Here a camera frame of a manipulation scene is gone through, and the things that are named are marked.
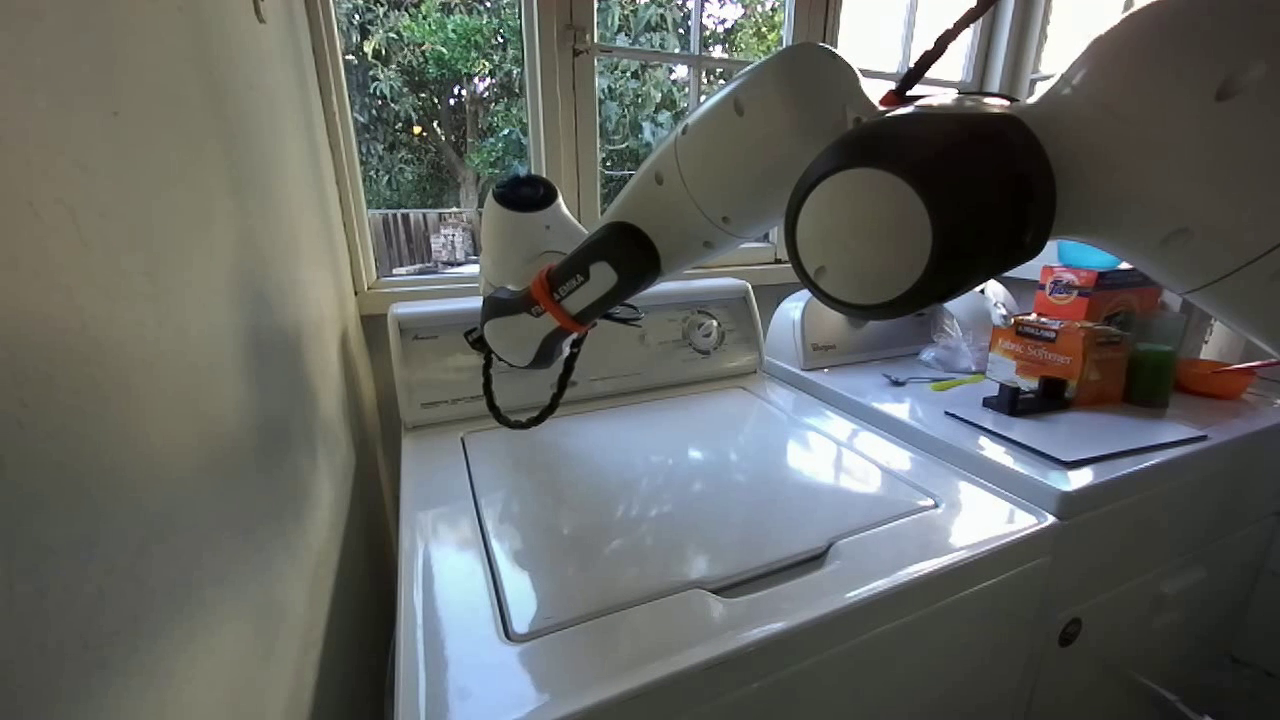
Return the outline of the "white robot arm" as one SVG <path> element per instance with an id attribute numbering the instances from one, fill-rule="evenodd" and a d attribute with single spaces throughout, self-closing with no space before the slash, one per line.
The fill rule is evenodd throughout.
<path id="1" fill-rule="evenodd" d="M 793 43 L 690 116 L 566 259 L 489 292 L 472 340 L 549 366 L 662 274 L 768 227 L 853 321 L 1084 238 L 1276 348 L 1280 0 L 1152 0 L 1014 108 L 885 108 L 846 54 Z"/>

